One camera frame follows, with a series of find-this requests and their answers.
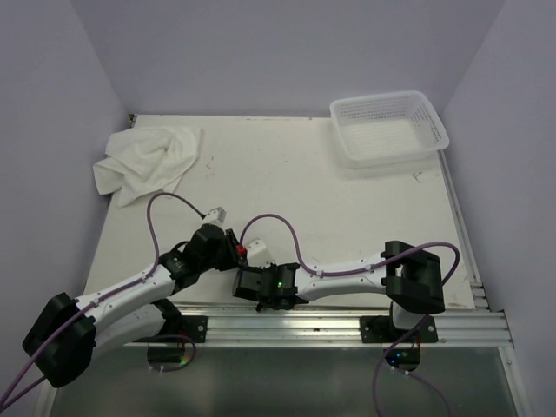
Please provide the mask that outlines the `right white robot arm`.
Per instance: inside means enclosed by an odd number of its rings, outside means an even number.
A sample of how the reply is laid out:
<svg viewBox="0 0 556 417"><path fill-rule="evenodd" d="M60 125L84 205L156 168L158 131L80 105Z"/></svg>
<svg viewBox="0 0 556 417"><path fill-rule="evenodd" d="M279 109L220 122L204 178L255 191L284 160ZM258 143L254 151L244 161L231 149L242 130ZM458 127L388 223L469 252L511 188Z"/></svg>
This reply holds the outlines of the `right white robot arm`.
<svg viewBox="0 0 556 417"><path fill-rule="evenodd" d="M299 262L277 264L266 244L247 245L247 264L235 275L232 295L259 308L289 310L335 295L379 294L391 300L387 331L406 341L425 315L445 311L440 258L400 241L358 261L304 268Z"/></svg>

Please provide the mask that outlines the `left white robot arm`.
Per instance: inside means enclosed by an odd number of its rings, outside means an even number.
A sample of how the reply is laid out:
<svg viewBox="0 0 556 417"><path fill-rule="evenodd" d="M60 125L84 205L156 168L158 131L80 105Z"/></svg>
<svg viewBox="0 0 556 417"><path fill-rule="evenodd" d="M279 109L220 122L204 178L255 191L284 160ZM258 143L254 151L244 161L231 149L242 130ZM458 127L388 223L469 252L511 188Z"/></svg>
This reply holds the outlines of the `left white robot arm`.
<svg viewBox="0 0 556 417"><path fill-rule="evenodd" d="M63 387L113 348L184 336L182 315L169 297L211 269L238 268L246 253L232 230L205 224L118 285L77 298L52 297L24 338L23 350L53 387Z"/></svg>

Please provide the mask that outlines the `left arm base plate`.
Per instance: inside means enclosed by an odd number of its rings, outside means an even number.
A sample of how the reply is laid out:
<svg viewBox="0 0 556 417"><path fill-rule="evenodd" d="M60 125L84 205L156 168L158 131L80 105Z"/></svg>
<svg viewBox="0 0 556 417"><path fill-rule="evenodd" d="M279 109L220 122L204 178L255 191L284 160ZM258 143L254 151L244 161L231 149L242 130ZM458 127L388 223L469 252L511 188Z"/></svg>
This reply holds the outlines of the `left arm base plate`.
<svg viewBox="0 0 556 417"><path fill-rule="evenodd" d="M184 343L184 337L194 343L204 343L208 332L209 318L205 315L182 315L166 321L162 330L144 340L147 342Z"/></svg>

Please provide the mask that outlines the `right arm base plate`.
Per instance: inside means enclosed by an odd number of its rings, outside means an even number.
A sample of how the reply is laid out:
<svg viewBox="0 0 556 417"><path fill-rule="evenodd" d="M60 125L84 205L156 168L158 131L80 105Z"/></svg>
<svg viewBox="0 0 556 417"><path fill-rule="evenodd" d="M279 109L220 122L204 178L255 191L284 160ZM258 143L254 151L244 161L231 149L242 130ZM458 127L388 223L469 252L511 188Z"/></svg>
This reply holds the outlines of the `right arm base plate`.
<svg viewBox="0 0 556 417"><path fill-rule="evenodd" d="M362 316L359 318L361 341L363 343L392 344L408 332L408 329L398 329L388 315ZM436 323L431 316L415 330L407 339L407 343L420 341L421 343L436 343L439 336Z"/></svg>

